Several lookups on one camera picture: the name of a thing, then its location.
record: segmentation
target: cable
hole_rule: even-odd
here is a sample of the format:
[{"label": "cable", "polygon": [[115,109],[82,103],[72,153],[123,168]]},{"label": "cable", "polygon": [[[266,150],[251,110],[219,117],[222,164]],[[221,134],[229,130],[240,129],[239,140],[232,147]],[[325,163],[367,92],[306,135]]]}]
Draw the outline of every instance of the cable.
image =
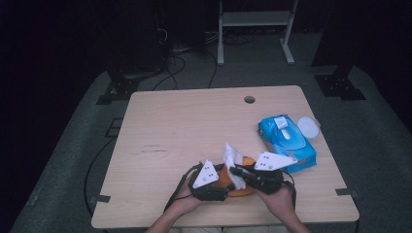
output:
[{"label": "cable", "polygon": [[201,169],[201,166],[202,166],[201,163],[199,163],[197,165],[194,165],[190,169],[188,169],[188,171],[184,175],[182,175],[182,178],[180,179],[178,186],[176,187],[175,191],[170,196],[169,201],[167,201],[167,204],[164,207],[164,210],[163,210],[164,212],[172,205],[172,203],[175,200],[182,199],[182,198],[176,198],[176,196],[179,194],[179,191],[181,190],[181,188],[182,188],[183,184],[185,183],[186,179],[188,178],[189,174],[194,170]]},{"label": "cable", "polygon": [[90,174],[91,168],[93,167],[94,162],[96,161],[96,159],[100,156],[101,152],[107,148],[107,146],[109,146],[115,139],[117,139],[117,137],[113,137],[111,138],[104,146],[103,148],[100,149],[100,151],[94,156],[93,160],[91,160],[90,165],[88,165],[88,169],[87,169],[87,173],[85,176],[85,182],[84,182],[84,186],[83,186],[83,195],[84,195],[84,200],[85,200],[85,204],[88,210],[88,213],[90,214],[90,216],[93,215],[93,212],[91,211],[90,206],[88,205],[88,201],[87,201],[87,179],[88,179],[88,175]]},{"label": "cable", "polygon": [[170,78],[174,78],[175,75],[179,74],[181,71],[183,71],[183,69],[185,69],[186,67],[186,62],[183,58],[179,57],[179,56],[173,56],[174,58],[178,58],[179,60],[181,60],[183,62],[183,66],[175,73],[170,74],[168,77],[164,78],[163,80],[161,80],[160,82],[158,82],[154,88],[152,90],[155,90],[161,83],[165,82],[166,80],[170,79]]},{"label": "cable", "polygon": [[208,34],[212,34],[212,36],[210,37],[206,37],[206,45],[210,45],[212,44],[212,42],[217,41],[218,37],[219,37],[219,33],[217,31],[213,31],[213,32],[206,32],[206,36],[208,36]]},{"label": "cable", "polygon": [[185,198],[188,198],[188,197],[191,197],[191,194],[189,194],[189,195],[187,195],[187,196],[183,196],[183,197],[176,197],[175,199],[173,199],[173,200],[181,200],[181,199],[185,199]]},{"label": "cable", "polygon": [[174,50],[171,50],[170,52],[172,52],[172,56],[175,56],[175,55],[181,55],[181,54],[183,54],[183,53],[185,53],[185,52],[188,52],[188,51],[190,51],[190,50],[192,50],[192,48],[191,47],[188,47],[188,48],[184,48],[184,49],[174,49]]},{"label": "cable", "polygon": [[229,34],[223,38],[223,42],[225,45],[228,45],[228,46],[243,46],[255,40],[255,35],[250,35],[250,36],[252,37],[252,39],[248,39],[246,36]]},{"label": "cable", "polygon": [[209,84],[207,85],[207,88],[209,89],[210,86],[212,85],[212,81],[213,81],[213,79],[215,78],[216,72],[217,72],[217,70],[218,70],[218,61],[216,60],[215,56],[214,56],[212,53],[210,53],[209,51],[206,51],[206,52],[209,53],[209,54],[212,56],[212,58],[213,58],[213,60],[214,60],[214,62],[215,62],[215,70],[213,71],[212,78],[210,79]]},{"label": "cable", "polygon": [[172,74],[172,72],[170,72],[169,66],[166,66],[166,71],[167,73],[169,73],[169,75],[173,79],[173,82],[175,83],[175,89],[179,89],[178,82],[176,81],[175,76]]},{"label": "cable", "polygon": [[163,28],[158,28],[158,29],[157,29],[157,32],[159,32],[159,31],[164,32],[164,39],[163,39],[162,42],[160,42],[162,45],[164,45],[163,42],[166,42],[166,41],[167,41],[167,37],[168,37],[167,31],[164,30]]}]

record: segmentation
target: dark background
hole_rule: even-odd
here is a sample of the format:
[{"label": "dark background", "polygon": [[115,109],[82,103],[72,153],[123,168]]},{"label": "dark background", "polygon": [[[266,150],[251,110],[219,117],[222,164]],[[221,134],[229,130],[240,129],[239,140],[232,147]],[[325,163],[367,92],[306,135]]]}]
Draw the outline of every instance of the dark background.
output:
[{"label": "dark background", "polygon": [[[158,45],[156,27],[200,49],[204,31],[217,29],[216,0],[133,2],[0,1],[2,231],[13,225],[78,103],[108,64],[161,68],[167,47]],[[288,6],[288,1],[245,2],[225,7]],[[301,0],[293,30],[324,30],[313,65],[351,59],[412,130],[411,25],[407,0]]]}]

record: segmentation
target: orange object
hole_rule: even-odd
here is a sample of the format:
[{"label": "orange object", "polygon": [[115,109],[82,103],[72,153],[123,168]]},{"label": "orange object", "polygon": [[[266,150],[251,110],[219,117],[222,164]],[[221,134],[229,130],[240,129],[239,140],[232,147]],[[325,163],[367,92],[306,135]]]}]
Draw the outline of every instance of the orange object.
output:
[{"label": "orange object", "polygon": [[[243,165],[247,166],[247,165],[252,165],[254,164],[256,161],[248,156],[243,156]],[[219,174],[219,179],[214,183],[214,186],[217,187],[227,187],[229,186],[232,181],[229,177],[229,175],[227,174],[227,168],[224,165],[222,170],[220,172],[218,172]],[[239,190],[232,190],[229,191],[229,193],[227,194],[230,197],[235,197],[235,196],[244,196],[244,195],[248,195],[251,194],[254,191],[254,189],[250,186],[246,186],[245,189],[239,189]]]}]

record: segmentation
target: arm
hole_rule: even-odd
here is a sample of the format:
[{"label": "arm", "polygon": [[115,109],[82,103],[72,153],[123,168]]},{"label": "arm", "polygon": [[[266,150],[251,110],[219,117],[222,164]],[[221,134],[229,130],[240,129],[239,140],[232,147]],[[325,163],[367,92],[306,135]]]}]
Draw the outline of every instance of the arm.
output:
[{"label": "arm", "polygon": [[282,186],[279,191],[267,195],[259,190],[256,194],[266,204],[267,209],[288,228],[291,233],[308,233],[309,229],[300,221],[292,204],[292,191]]},{"label": "arm", "polygon": [[202,201],[190,195],[188,187],[189,179],[186,180],[173,204],[154,222],[146,233],[167,233],[179,217],[194,211]]}]

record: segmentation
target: floor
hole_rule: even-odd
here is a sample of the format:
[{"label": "floor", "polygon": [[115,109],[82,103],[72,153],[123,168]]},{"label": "floor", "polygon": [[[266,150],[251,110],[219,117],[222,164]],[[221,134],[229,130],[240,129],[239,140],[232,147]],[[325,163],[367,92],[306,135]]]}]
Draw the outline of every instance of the floor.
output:
[{"label": "floor", "polygon": [[[412,229],[412,136],[380,95],[373,80],[357,67],[349,79],[365,100],[324,97],[315,75],[335,67],[311,67],[321,33],[292,33],[295,59],[288,65],[281,34],[239,37],[242,45],[217,46],[169,58],[169,71],[140,83],[140,91],[299,85],[347,186],[358,195],[359,232],[408,232]],[[110,78],[96,77],[61,135],[51,159],[11,232],[100,232],[91,224],[95,197],[104,181],[127,101],[97,105]],[[115,125],[108,133],[111,124]],[[354,223],[308,224],[312,232],[355,232]],[[107,229],[106,232],[141,232]]]}]

